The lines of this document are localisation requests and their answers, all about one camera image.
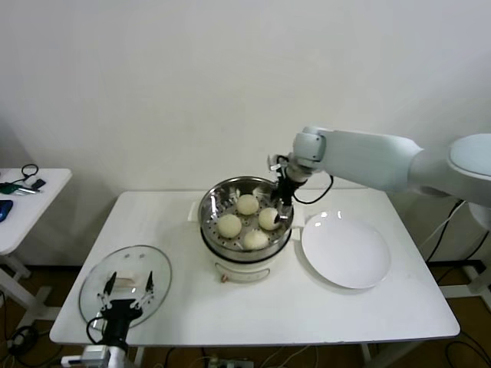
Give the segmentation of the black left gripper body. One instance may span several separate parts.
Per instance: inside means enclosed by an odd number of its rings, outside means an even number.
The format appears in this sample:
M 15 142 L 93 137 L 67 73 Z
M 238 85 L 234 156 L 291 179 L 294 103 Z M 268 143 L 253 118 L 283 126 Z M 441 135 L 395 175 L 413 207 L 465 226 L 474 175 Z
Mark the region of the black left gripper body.
M 102 311 L 106 327 L 102 333 L 103 344 L 126 344 L 128 330 L 133 320 L 141 317 L 143 310 L 135 299 L 116 299 L 110 307 Z

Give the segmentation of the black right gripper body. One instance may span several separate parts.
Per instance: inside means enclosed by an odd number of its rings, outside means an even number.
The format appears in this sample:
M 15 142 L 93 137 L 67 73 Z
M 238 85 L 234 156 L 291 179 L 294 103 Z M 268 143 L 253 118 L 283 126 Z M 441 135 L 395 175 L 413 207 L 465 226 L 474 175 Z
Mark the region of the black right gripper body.
M 278 179 L 276 192 L 283 205 L 291 205 L 294 196 L 294 182 L 288 177 L 280 177 Z

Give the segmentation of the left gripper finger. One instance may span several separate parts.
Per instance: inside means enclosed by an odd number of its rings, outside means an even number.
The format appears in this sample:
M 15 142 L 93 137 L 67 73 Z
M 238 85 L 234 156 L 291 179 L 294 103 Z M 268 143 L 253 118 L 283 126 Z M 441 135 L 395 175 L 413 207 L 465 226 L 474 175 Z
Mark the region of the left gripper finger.
M 153 299 L 153 295 L 154 295 L 153 289 L 154 289 L 153 272 L 151 271 L 149 273 L 142 295 L 132 303 L 131 307 L 137 310 L 142 309 L 145 304 L 149 303 Z
M 97 294 L 97 299 L 100 302 L 101 305 L 101 310 L 106 310 L 109 308 L 109 302 L 110 302 L 110 295 L 112 293 L 112 290 L 114 288 L 114 283 L 117 278 L 117 272 L 113 272 L 110 278 L 107 280 L 106 284 L 104 285 L 104 288 L 102 292 L 99 292 Z

